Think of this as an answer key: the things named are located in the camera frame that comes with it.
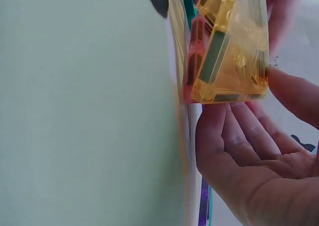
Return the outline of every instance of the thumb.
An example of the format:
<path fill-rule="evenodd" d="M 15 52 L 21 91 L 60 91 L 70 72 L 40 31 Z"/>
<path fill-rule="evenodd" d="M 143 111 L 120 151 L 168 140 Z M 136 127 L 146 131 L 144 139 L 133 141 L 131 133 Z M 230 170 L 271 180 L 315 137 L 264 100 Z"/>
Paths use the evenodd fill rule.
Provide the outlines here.
<path fill-rule="evenodd" d="M 319 129 L 319 87 L 307 80 L 269 68 L 269 88 L 299 119 Z"/>

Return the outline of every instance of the hand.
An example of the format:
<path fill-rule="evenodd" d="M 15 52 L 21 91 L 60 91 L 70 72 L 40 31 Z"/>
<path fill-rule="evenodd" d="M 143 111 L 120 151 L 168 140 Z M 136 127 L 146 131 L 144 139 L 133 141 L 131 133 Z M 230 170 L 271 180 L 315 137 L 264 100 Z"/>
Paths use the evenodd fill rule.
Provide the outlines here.
<path fill-rule="evenodd" d="M 266 0 L 268 11 L 269 50 L 273 58 L 291 27 L 301 0 Z"/>
<path fill-rule="evenodd" d="M 270 89 L 319 129 L 319 87 L 269 70 Z M 319 160 L 285 134 L 259 102 L 207 105 L 196 128 L 196 162 L 237 219 L 250 226 L 319 225 Z"/>

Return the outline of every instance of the toy structure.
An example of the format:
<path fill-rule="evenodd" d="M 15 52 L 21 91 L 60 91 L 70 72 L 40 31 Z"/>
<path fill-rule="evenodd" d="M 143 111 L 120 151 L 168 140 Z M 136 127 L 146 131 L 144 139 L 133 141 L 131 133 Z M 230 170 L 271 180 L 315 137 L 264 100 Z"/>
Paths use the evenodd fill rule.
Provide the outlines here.
<path fill-rule="evenodd" d="M 200 45 L 190 51 L 189 72 L 195 74 L 200 62 L 191 98 L 202 104 L 265 98 L 269 63 L 266 0 L 199 0 L 197 9 L 212 34 L 203 58 Z M 187 83 L 191 83 L 190 73 Z"/>
<path fill-rule="evenodd" d="M 191 29 L 191 22 L 192 22 L 192 19 L 197 15 L 197 9 L 195 8 L 194 0 L 183 0 L 183 2 L 184 2 L 186 17 L 187 17 L 188 27 L 189 29 Z"/>
<path fill-rule="evenodd" d="M 184 81 L 184 100 L 187 103 L 196 103 L 191 98 L 190 93 L 205 54 L 204 35 L 206 24 L 205 19 L 200 14 L 193 18 L 191 24 L 186 81 Z"/>

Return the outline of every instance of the translucent yellow tile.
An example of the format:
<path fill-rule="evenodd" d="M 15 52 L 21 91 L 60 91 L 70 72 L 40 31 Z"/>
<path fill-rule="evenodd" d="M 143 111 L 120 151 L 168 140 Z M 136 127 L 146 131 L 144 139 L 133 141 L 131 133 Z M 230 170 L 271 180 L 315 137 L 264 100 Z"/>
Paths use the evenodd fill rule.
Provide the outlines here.
<path fill-rule="evenodd" d="M 268 64 L 266 0 L 221 0 L 191 97 L 202 104 L 264 99 Z"/>

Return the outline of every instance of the pale green wall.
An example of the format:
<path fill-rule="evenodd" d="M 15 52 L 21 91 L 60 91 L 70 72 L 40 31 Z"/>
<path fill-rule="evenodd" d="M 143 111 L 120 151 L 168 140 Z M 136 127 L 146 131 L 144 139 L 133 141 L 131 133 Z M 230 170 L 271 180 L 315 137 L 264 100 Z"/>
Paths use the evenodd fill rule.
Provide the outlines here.
<path fill-rule="evenodd" d="M 182 179 L 149 0 L 0 0 L 1 226 L 181 226 Z"/>

